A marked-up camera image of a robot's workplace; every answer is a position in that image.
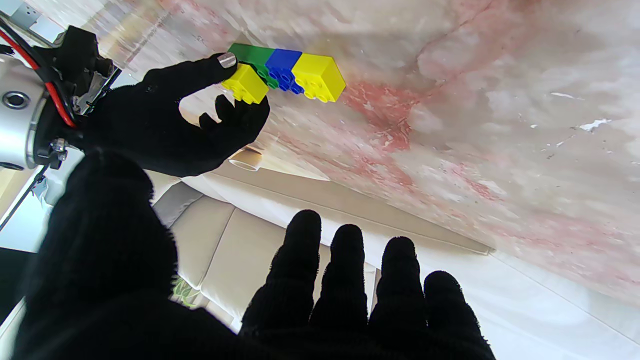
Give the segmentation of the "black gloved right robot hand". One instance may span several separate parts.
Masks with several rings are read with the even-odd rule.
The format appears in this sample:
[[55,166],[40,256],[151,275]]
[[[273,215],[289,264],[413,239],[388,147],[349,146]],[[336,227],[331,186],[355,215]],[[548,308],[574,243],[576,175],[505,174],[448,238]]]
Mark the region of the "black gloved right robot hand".
[[182,116],[179,103],[228,80],[237,70],[230,52],[151,69],[137,84],[108,91],[68,141],[85,153],[114,151],[145,170],[169,176],[214,171],[256,141],[270,114],[268,99],[247,104],[218,95],[217,120],[203,113],[198,125]]

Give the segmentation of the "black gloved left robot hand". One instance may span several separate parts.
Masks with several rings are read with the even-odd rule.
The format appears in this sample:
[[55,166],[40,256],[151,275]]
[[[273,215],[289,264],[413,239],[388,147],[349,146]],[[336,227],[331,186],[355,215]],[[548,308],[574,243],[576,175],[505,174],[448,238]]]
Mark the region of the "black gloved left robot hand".
[[367,310],[362,231],[334,233],[321,294],[322,219],[300,210],[238,333],[170,300],[178,250],[134,161],[90,152],[73,169],[23,282],[14,360],[493,360],[454,276],[420,280],[414,242],[382,254]]

